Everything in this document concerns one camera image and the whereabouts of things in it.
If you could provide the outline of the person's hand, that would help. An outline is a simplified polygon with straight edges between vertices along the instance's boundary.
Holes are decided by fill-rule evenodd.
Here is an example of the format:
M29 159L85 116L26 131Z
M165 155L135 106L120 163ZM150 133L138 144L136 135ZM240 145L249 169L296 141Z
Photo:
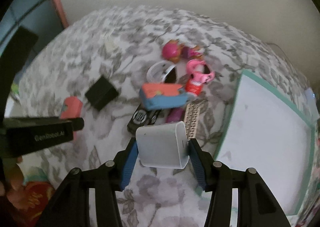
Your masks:
M7 191L20 191L23 187L24 176L19 167L22 161L22 156L1 159L1 168L4 172L4 181L1 181L1 197L4 196Z

